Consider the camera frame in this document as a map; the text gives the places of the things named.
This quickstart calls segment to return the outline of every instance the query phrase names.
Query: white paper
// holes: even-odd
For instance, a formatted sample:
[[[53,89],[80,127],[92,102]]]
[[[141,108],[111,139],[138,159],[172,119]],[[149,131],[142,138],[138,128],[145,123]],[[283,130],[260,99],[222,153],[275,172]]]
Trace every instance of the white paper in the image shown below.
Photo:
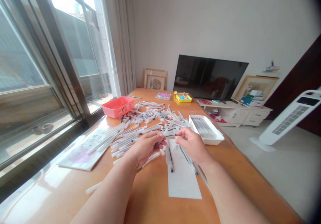
[[[174,164],[174,172],[168,168],[168,195],[169,197],[202,199],[196,175],[182,154],[175,139],[169,139],[169,148]]]
[[[84,141],[72,149],[67,156],[65,156],[65,158],[60,160],[57,165],[90,171],[108,147],[106,147],[106,149],[103,151],[94,151],[90,155],[87,155],[87,151],[97,145],[98,141],[103,137],[105,132],[106,129],[95,129],[84,139]]]

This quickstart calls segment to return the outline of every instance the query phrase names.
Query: pile of pens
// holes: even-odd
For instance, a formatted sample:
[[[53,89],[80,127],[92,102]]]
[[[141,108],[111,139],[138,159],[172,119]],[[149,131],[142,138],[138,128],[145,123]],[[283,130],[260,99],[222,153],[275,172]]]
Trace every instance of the pile of pens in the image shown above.
[[[202,118],[192,118],[195,127],[203,138],[214,138],[216,135]]]
[[[146,108],[146,111],[144,112],[141,110],[141,108],[143,107]],[[122,116],[120,119],[121,123],[111,129],[106,130],[101,141],[98,144],[96,144],[96,146],[94,146],[92,149],[87,151],[87,154],[91,154],[94,151],[105,151],[110,146],[112,149],[111,156],[117,158],[117,160],[113,162],[113,164],[116,164],[117,161],[119,161],[121,157],[126,153],[126,151],[128,151],[133,146],[133,144],[138,140],[138,138],[141,135],[150,131],[158,131],[161,132],[164,135],[164,137],[171,138],[174,137],[177,131],[179,131],[181,128],[190,127],[190,123],[188,122],[188,120],[184,119],[183,115],[179,111],[177,115],[175,111],[172,111],[170,109],[170,104],[166,109],[165,104],[157,104],[155,102],[140,101],[138,104],[134,106],[134,108],[130,112],[126,114],[126,116]],[[144,122],[145,124],[148,124],[149,122],[156,119],[160,120],[161,122],[149,128],[146,125],[143,126]],[[210,133],[210,131],[206,128],[204,123],[202,123],[202,119],[197,119],[193,121],[194,123],[197,122],[197,128],[199,127],[202,130],[204,128],[203,133],[205,133],[206,131]],[[139,167],[137,171],[140,171],[148,163],[150,163],[153,159],[157,158],[160,155],[159,152],[155,153],[155,151],[159,147],[161,141],[162,140],[160,140],[156,144],[151,157],[143,166]],[[207,185],[207,180],[202,171],[200,170],[199,166],[187,155],[184,148],[180,147],[180,149],[184,157],[186,158],[186,161],[191,166],[192,170],[195,172],[196,175],[200,173]],[[165,147],[165,150],[166,163],[169,166],[170,171],[173,173],[174,166],[169,145]],[[99,187],[99,185],[100,183],[89,188],[86,191],[86,193],[92,193]]]
[[[143,107],[146,108],[146,111],[144,112],[141,110]],[[170,109],[170,104],[166,108],[165,104],[158,104],[155,102],[140,101],[137,103],[130,113],[127,114],[126,117],[122,118],[122,123],[119,126],[122,126],[123,128],[114,127],[116,130],[119,130],[117,133],[113,132],[116,135],[116,137],[113,138],[113,141],[115,139],[117,140],[110,143],[112,149],[111,155],[112,157],[117,158],[117,160],[114,161],[114,164],[119,161],[119,159],[132,147],[141,135],[147,132],[158,131],[162,132],[165,137],[171,138],[174,137],[175,133],[181,128],[190,127],[188,120],[184,119],[183,115],[179,111],[178,114],[179,115]],[[161,122],[149,128],[146,125],[143,126],[144,123],[148,124],[153,120],[160,120]],[[153,154],[160,143],[161,141],[157,143]]]

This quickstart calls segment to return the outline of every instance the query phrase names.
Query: white plastic tray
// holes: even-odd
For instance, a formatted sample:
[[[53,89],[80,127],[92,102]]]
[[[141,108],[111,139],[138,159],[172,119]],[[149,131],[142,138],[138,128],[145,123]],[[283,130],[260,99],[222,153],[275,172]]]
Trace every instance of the white plastic tray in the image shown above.
[[[192,118],[202,118],[215,134],[215,137],[213,139],[206,139],[206,138],[203,138],[201,136],[202,139],[203,139],[204,144],[207,144],[207,145],[218,145],[222,140],[225,140],[223,134],[204,115],[189,115],[189,123],[191,124],[191,127],[192,127],[194,132],[199,134],[194,122],[192,121]]]

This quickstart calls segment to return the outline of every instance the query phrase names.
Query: wooden picture frame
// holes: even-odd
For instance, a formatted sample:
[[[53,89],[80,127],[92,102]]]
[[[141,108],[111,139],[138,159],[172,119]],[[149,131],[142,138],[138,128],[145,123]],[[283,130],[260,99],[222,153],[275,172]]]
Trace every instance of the wooden picture frame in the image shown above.
[[[147,89],[165,90],[165,77],[147,75]]]
[[[144,88],[145,89],[148,89],[147,88],[147,75],[154,75],[154,76],[159,76],[159,77],[165,77],[165,83],[164,83],[164,89],[165,90],[165,87],[166,87],[166,80],[167,80],[167,72],[165,70],[157,70],[157,69],[145,69],[144,70]]]
[[[247,75],[236,97],[241,100],[249,94],[251,90],[260,90],[263,93],[263,100],[265,100],[278,79],[279,78]]]

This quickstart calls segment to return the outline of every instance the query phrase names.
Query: blue box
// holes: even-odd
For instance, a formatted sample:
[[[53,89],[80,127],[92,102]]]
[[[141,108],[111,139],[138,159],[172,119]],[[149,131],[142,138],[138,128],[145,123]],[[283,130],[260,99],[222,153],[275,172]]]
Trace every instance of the blue box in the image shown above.
[[[241,99],[241,103],[248,105],[248,106],[261,106],[263,101],[262,100],[252,100],[247,97],[243,97]]]

